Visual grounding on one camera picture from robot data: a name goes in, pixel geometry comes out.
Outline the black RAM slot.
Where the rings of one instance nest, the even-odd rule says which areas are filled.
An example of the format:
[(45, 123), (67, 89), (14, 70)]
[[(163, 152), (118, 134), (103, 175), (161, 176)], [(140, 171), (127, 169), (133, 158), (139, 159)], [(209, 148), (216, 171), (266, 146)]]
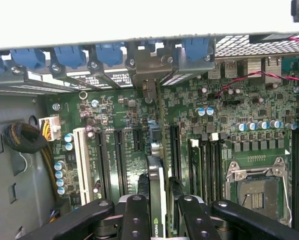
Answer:
[(226, 141), (224, 139), (220, 140), (220, 156), (221, 156), (221, 185), (222, 185), (222, 198), (226, 198), (226, 173), (225, 173), (225, 167), (226, 167), (226, 158), (224, 155), (224, 150), (227, 149)]
[(201, 164), (202, 164), (202, 191), (203, 200), (205, 203), (209, 203), (209, 190), (208, 190), (208, 177), (207, 177), (207, 159), (206, 159), (206, 142), (201, 142)]
[(299, 130), (292, 132), (292, 227), (299, 231)]
[(219, 134), (216, 132), (213, 132), (210, 135), (210, 156), (211, 156), (211, 195), (212, 195), (212, 201), (217, 200), (222, 193), (219, 193)]

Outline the black RAM stick with label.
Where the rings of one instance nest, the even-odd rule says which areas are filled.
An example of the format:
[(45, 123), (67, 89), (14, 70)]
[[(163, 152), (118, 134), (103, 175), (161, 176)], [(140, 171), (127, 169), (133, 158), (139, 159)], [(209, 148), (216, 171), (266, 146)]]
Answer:
[(195, 196), (204, 197), (202, 179), (202, 154), (200, 141), (198, 139), (188, 140), (188, 164), (190, 193)]

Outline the long black expansion slot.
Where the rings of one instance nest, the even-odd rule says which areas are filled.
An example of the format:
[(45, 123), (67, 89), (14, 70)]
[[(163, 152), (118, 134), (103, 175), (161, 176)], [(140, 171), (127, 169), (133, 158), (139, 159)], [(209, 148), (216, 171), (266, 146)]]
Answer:
[(106, 146), (106, 136), (103, 130), (95, 133), (96, 154), (98, 161), (99, 179), (101, 194), (105, 199), (112, 199), (111, 178), (109, 170), (108, 151)]
[(170, 131), (170, 147), (171, 147), (171, 170), (172, 176), (181, 180), (182, 178), (182, 159), (181, 159), (181, 139), (180, 128), (178, 125), (171, 125)]
[(128, 176), (126, 166), (124, 132), (122, 129), (114, 130), (114, 143), (119, 192), (121, 196), (124, 196), (128, 194)]

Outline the CPU socket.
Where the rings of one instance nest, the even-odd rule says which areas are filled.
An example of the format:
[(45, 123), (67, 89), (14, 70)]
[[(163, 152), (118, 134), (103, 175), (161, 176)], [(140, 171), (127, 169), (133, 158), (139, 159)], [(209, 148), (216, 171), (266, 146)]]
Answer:
[(240, 167), (231, 161), (225, 174), (226, 199), (288, 226), (281, 156), (268, 166)]

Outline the white expansion slot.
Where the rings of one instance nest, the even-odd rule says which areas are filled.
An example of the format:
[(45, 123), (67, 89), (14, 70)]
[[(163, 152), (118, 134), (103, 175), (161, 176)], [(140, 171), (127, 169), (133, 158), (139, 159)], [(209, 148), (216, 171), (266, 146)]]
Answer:
[(94, 200), (86, 129), (84, 127), (75, 128), (73, 136), (79, 191), (83, 206)]

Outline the short black expansion slot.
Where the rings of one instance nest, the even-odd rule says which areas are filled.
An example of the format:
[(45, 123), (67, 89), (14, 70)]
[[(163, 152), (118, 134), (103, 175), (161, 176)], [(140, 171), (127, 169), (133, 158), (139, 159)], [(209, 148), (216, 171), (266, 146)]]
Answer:
[(142, 152), (143, 151), (143, 131), (141, 128), (134, 128), (132, 130), (133, 142), (134, 142), (134, 151)]

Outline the metal locking lever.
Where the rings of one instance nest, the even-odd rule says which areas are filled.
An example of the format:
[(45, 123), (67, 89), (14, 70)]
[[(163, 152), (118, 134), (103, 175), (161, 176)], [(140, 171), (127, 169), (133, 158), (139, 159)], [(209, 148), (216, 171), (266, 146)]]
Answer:
[(285, 200), (286, 208), (288, 211), (288, 219), (287, 220), (288, 220), (288, 226), (291, 228), (293, 216), (292, 216), (292, 210), (291, 210), (290, 201), (289, 201), (288, 168), (286, 167), (284, 160), (282, 160), (281, 165), (282, 165), (282, 169), (283, 169), (282, 182), (283, 182), (284, 200)]

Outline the green motherboard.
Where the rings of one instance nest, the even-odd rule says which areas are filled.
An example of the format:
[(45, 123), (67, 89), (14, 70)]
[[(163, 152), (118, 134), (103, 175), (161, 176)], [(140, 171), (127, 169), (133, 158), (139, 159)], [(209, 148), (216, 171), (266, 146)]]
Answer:
[[(289, 204), (292, 211), (292, 134), (299, 130), (299, 74), (282, 73), (282, 59), (299, 56), (266, 57), (252, 72), (247, 60), (237, 62), (237, 77), (225, 77), (225, 62), (220, 63), (221, 78), (209, 79), (208, 73), (172, 86), (161, 86), (166, 137), (166, 199), (168, 236), (176, 236), (173, 225), (170, 126), (179, 126), (181, 183), (190, 193), (188, 140), (206, 142), (208, 204), (223, 199), (220, 140), (226, 150), (225, 174), (231, 161), (241, 168), (270, 166), (282, 157), (288, 169)], [(73, 130), (85, 128), (90, 161), (93, 199), (102, 197), (96, 153), (96, 132), (104, 131), (113, 202), (120, 195), (114, 130), (123, 130), (128, 194), (137, 194), (141, 174), (148, 174), (147, 131), (153, 116), (152, 101), (143, 99), (139, 89), (81, 91), (50, 96), (49, 114), (59, 116), (61, 139), (52, 144), (58, 194), (69, 200), (71, 209), (82, 206)], [(142, 151), (135, 152), (133, 129), (142, 129)], [(212, 201), (210, 135), (218, 133), (218, 187), (221, 195)]]

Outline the white power connector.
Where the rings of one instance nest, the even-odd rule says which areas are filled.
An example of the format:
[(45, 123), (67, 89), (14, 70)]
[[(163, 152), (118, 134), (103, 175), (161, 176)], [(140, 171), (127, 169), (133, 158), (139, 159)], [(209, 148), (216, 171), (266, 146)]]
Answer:
[(61, 139), (61, 124), (59, 116), (49, 116), (38, 120), (40, 132), (48, 142)]

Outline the open grey PC case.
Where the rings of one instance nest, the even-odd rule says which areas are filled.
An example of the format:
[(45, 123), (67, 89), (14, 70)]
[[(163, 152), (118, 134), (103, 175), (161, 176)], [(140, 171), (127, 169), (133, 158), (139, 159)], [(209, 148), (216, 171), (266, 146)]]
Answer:
[[(249, 35), (291, 34), (289, 40), (249, 43)], [(51, 117), (47, 99), (80, 92), (136, 89), (126, 67), (127, 43), (160, 39), (177, 48), (185, 38), (214, 38), (215, 62), (248, 62), (251, 72), (267, 57), (299, 56), (299, 0), (0, 0), (0, 57), (5, 72), (23, 67), (51, 83), (75, 88), (59, 94), (0, 91), (0, 240), (19, 240), (73, 212), (58, 193), (53, 142), (41, 134), (39, 119)], [(123, 62), (104, 72), (121, 86), (113, 89), (90, 73), (98, 60), (96, 44), (123, 42)], [(54, 47), (82, 46), (86, 65), (68, 77), (100, 87), (86, 88), (54, 79), (49, 66), (60, 64)], [(16, 64), (10, 50), (40, 49), (45, 68)]]

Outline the metal USB port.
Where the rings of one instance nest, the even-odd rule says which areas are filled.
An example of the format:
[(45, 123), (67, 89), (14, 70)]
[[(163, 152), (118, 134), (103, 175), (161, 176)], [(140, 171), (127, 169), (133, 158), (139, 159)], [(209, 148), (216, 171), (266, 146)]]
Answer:
[(236, 78), (238, 76), (237, 62), (235, 60), (226, 60), (224, 62), (224, 72), (226, 78)]
[(208, 72), (209, 79), (220, 79), (221, 78), (221, 64), (219, 62), (215, 62), (214, 68)]

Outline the metal slot cover plate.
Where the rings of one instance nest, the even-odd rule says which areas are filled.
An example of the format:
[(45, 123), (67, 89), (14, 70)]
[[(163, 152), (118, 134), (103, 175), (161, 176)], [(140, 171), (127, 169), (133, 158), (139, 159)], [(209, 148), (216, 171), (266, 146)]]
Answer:
[(122, 87), (112, 80), (108, 75), (105, 74), (104, 65), (97, 59), (90, 59), (87, 63), (87, 68), (91, 74), (93, 74), (97, 79), (104, 81), (108, 86), (113, 89), (121, 89)]
[(101, 90), (100, 87), (92, 85), (86, 81), (67, 76), (67, 71), (65, 66), (59, 63), (51, 62), (49, 65), (49, 71), (51, 72), (51, 75), (54, 79), (61, 80), (63, 82), (67, 82), (78, 86), (84, 86), (88, 89)]
[(178, 68), (170, 75), (160, 80), (159, 84), (161, 86), (180, 84), (213, 70), (215, 67), (215, 50), (214, 47), (209, 46), (207, 49), (207, 56), (196, 61), (190, 61), (186, 57), (185, 49), (183, 47), (178, 47), (177, 60)]
[(48, 82), (42, 75), (28, 71), (21, 66), (14, 66), (0, 74), (0, 92), (57, 95), (75, 91), (73, 87), (58, 82)]

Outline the teal rear port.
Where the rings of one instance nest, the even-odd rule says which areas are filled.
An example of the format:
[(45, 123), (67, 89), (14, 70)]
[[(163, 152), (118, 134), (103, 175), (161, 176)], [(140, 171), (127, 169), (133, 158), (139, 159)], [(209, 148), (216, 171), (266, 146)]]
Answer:
[(281, 72), (287, 75), (298, 75), (299, 57), (284, 57), (281, 61)]

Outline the black case fan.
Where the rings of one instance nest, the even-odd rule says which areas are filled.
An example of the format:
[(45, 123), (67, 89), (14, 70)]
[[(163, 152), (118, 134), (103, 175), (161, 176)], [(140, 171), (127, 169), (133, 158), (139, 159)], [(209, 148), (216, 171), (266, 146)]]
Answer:
[(289, 41), (292, 36), (293, 36), (292, 34), (281, 34), (281, 33), (249, 35), (249, 43), (263, 44), (263, 43)]

